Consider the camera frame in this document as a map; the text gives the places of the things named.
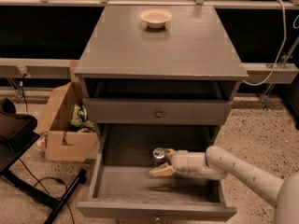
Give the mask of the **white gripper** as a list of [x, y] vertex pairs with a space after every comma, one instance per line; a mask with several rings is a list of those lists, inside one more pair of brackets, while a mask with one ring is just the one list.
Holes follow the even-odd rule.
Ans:
[[189, 152], [188, 150], [175, 151], [173, 148], [164, 150], [167, 162], [149, 171], [150, 176], [171, 176], [176, 171], [182, 174], [201, 174], [206, 169], [206, 157], [204, 152]]

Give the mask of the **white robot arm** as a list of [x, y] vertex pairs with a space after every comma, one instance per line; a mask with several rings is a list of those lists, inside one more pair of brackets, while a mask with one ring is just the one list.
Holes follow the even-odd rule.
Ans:
[[218, 146], [205, 152], [157, 147], [153, 159], [159, 166], [150, 170], [149, 175], [155, 177], [199, 174], [222, 180], [233, 175], [275, 209], [273, 224], [299, 224], [299, 173], [282, 179]]

